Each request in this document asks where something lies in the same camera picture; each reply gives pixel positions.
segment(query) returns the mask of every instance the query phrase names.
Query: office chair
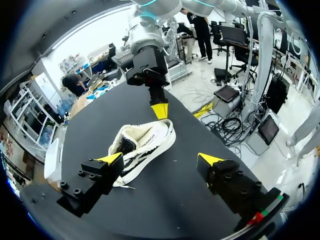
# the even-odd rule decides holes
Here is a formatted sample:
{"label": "office chair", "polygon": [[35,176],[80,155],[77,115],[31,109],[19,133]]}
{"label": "office chair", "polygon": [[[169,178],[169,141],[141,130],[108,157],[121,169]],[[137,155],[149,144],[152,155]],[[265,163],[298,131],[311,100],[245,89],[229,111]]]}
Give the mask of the office chair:
{"label": "office chair", "polygon": [[220,52],[226,52],[228,54],[228,56],[230,56],[230,54],[228,53],[228,51],[222,47],[227,46],[227,42],[224,40],[221,40],[222,35],[220,32],[220,28],[217,25],[216,21],[211,21],[211,33],[213,35],[213,43],[215,45],[218,45],[218,48],[213,48],[212,50],[218,50],[217,52],[217,56],[219,56]]}
{"label": "office chair", "polygon": [[[235,28],[245,30],[245,26],[243,24],[237,23],[237,22],[234,22],[233,24],[234,24]],[[247,70],[247,65],[248,65],[248,61],[249,61],[249,52],[250,51],[247,48],[243,48],[241,46],[234,46],[235,59],[237,59],[240,62],[243,62],[244,64],[230,66],[230,68],[229,68],[230,70],[232,69],[232,67],[240,68],[239,71],[237,71],[234,75],[232,75],[233,77],[238,78],[239,73],[245,72]],[[258,60],[255,58],[255,56],[252,56],[251,66],[252,67],[258,66]],[[257,73],[254,70],[250,69],[249,76],[254,80],[255,78],[252,73],[254,73],[255,76],[257,76]]]}

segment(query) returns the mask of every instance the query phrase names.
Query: computer screen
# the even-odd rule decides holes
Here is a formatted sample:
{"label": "computer screen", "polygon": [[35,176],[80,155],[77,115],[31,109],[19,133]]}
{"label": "computer screen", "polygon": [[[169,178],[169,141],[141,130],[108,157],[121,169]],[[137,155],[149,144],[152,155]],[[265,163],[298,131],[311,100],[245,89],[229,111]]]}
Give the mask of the computer screen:
{"label": "computer screen", "polygon": [[223,40],[233,44],[238,44],[242,46],[247,46],[246,32],[240,28],[230,27],[230,26],[220,26],[221,34]]}
{"label": "computer screen", "polygon": [[265,143],[268,146],[275,139],[278,132],[279,127],[270,115],[268,115],[266,119],[258,127],[258,133],[264,139]]}
{"label": "computer screen", "polygon": [[239,92],[234,90],[232,87],[225,85],[214,93],[219,99],[225,103],[230,103],[235,97],[239,95]]}

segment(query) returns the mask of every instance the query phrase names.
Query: white cabinet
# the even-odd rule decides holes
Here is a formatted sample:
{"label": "white cabinet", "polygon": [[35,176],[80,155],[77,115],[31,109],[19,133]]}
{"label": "white cabinet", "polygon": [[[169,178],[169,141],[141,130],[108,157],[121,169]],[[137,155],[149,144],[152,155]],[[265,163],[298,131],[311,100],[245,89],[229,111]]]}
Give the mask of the white cabinet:
{"label": "white cabinet", "polygon": [[60,105],[60,101],[62,99],[52,83],[49,81],[47,75],[44,72],[41,73],[34,79],[32,85],[39,94],[43,95],[51,108],[57,111],[57,105]]}

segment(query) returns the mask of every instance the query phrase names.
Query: water bottle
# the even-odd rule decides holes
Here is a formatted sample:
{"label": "water bottle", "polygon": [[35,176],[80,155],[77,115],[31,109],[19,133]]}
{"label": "water bottle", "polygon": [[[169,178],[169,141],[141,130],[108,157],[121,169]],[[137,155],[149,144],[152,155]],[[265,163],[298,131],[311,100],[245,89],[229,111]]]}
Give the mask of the water bottle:
{"label": "water bottle", "polygon": [[70,112],[70,110],[71,110],[71,104],[68,100],[62,100],[62,107],[64,109],[64,112]]}
{"label": "water bottle", "polygon": [[61,117],[64,117],[66,111],[65,111],[62,103],[60,104],[60,106],[57,105],[57,112]]}
{"label": "water bottle", "polygon": [[76,98],[77,98],[76,95],[69,94],[69,103],[71,104],[71,106],[75,104]]}

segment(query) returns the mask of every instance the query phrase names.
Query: black table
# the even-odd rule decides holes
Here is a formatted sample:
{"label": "black table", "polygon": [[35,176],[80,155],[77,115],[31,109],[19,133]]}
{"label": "black table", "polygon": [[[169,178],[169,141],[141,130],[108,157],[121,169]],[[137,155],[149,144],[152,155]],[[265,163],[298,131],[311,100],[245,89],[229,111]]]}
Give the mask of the black table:
{"label": "black table", "polygon": [[[222,239],[240,220],[213,196],[196,169],[199,152],[245,164],[170,93],[168,115],[176,132],[174,145],[148,164],[129,185],[103,195],[81,218],[111,233],[145,239],[177,239],[196,234]],[[62,179],[77,174],[81,162],[108,154],[121,126],[156,121],[144,86],[122,83],[80,111],[69,122],[62,156]]]}

